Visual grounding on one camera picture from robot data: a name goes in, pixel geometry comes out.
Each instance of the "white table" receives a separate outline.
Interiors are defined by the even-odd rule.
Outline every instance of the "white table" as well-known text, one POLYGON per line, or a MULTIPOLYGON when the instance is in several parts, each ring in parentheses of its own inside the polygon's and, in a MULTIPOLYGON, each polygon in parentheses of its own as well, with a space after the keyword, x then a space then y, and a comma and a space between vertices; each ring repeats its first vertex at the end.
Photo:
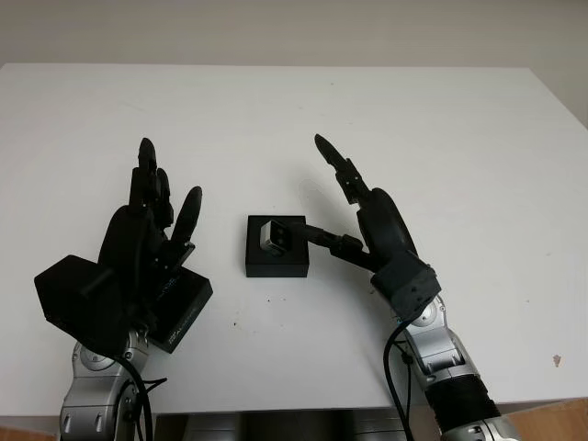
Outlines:
POLYGON ((390 405, 393 316, 366 271, 311 247, 306 279, 244 275, 248 214, 360 237, 315 132, 394 197, 496 401, 588 395, 588 132, 528 70, 8 64, 0 414, 59 411, 74 340, 33 277, 97 258, 143 136, 176 210, 204 189, 187 266, 214 289, 176 351, 153 350, 153 411, 390 405))

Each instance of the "black square object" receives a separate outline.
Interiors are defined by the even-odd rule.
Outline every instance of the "black square object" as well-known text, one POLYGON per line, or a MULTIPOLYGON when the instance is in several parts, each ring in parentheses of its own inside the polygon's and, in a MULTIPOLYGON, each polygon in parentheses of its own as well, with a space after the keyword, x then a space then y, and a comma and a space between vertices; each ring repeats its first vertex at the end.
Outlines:
POLYGON ((281 256, 271 255, 261 249, 261 227, 269 221, 283 224, 306 223, 304 216, 249 216, 247 219, 247 247, 245 273, 248 277, 306 277, 309 273, 309 245, 298 237, 292 237, 291 250, 281 256))
POLYGON ((174 352, 211 295, 207 278, 181 267, 153 305, 157 329, 149 335, 151 342, 168 354, 174 352))

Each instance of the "small black base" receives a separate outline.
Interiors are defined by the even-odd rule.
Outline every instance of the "small black base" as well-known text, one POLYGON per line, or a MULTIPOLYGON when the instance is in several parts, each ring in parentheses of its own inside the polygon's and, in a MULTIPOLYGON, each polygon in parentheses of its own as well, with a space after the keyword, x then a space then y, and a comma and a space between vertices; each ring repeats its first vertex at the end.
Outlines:
POLYGON ((248 277, 306 277, 309 272, 309 246, 298 237, 292 237, 291 250, 283 255, 271 255, 259 245, 261 227, 269 221, 284 224, 306 223, 304 216, 249 216, 247 220, 247 248, 245 273, 248 277))

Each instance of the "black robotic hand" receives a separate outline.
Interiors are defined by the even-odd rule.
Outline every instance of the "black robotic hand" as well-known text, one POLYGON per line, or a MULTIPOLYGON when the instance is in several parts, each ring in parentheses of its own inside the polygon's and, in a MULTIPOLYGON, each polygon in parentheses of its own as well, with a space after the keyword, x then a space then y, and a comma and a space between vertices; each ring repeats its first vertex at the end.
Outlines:
POLYGON ((375 273, 374 287, 390 302, 402 322, 419 317, 439 293, 435 271, 419 259, 413 239, 392 198, 381 188, 369 189, 349 159, 321 135, 314 137, 326 162, 335 169, 337 182, 349 204, 359 204, 357 220, 369 253, 362 242, 337 236, 310 225, 290 224, 293 234, 329 248, 332 255, 375 273))
POLYGON ((129 205, 112 217, 97 263, 68 255, 35 277, 49 322, 104 356, 124 351, 130 329, 149 333, 168 352, 175 348, 212 291, 207 279, 182 267, 195 248, 190 237, 202 190, 189 191, 168 239, 164 229, 174 221, 169 197, 167 174, 143 138, 129 205))

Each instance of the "wire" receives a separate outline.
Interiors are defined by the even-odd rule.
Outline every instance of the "wire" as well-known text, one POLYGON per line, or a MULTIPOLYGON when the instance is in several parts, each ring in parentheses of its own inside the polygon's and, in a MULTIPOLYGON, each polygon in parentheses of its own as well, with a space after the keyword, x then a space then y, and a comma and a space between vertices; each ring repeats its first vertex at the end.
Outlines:
POLYGON ((406 369, 408 371, 408 385, 406 386, 406 423, 410 425, 411 423, 411 391, 413 389, 413 375, 411 370, 411 365, 406 364, 406 369))
MULTIPOLYGON (((167 381, 167 378, 163 379, 144 379, 143 384, 151 384, 149 388, 147 388, 147 393, 151 392, 157 386, 164 384, 167 381)), ((143 441, 143 432, 141 430, 141 411, 137 412, 137 416, 135 417, 135 424, 137 426, 137 437, 139 441, 143 441)))
POLYGON ((149 381, 144 381, 145 384, 151 384, 150 387, 147 388, 147 393, 151 392, 157 386, 164 384, 167 381, 167 378, 163 379, 150 379, 149 381))
POLYGON ((396 340, 393 344, 396 349, 401 352, 402 355, 402 363, 406 365, 406 375, 408 377, 408 384, 406 386, 406 421, 410 423, 410 414, 411 414, 411 393, 413 391, 413 371, 411 370, 411 364, 414 363, 414 358, 411 356, 406 350, 400 346, 400 343, 406 343, 406 340, 396 340))
POLYGON ((414 441, 413 431, 409 426, 408 419, 404 414, 404 410, 402 408, 401 400, 398 397, 398 393, 396 392, 396 388, 394 387, 394 382, 392 381, 392 375, 390 373, 390 350, 392 346, 396 343, 396 339, 404 330, 408 327, 410 322, 402 322, 400 323, 394 332, 390 335, 390 338, 386 342, 384 346, 384 374, 386 375, 386 382, 388 383, 388 389, 390 389, 390 394, 392 395, 392 399, 394 400, 394 405, 396 406, 396 410, 398 411, 398 415, 400 417, 402 428, 404 429, 404 433, 406 434, 406 441, 414 441))
MULTIPOLYGON (((114 357, 114 360, 127 369, 129 372, 130 377, 132 378, 133 382, 139 389, 139 396, 137 398, 138 405, 142 406, 143 413, 145 414, 145 432, 147 436, 147 441, 153 441, 153 416, 151 415, 151 404, 149 403, 149 395, 147 394, 147 390, 145 389, 145 382, 141 378, 141 374, 137 371, 137 369, 131 364, 129 360, 122 356, 114 357)), ((137 432, 139 435, 139 439, 142 441, 142 433, 141 433, 141 423, 139 422, 139 418, 141 417, 141 411, 137 412, 137 432)))

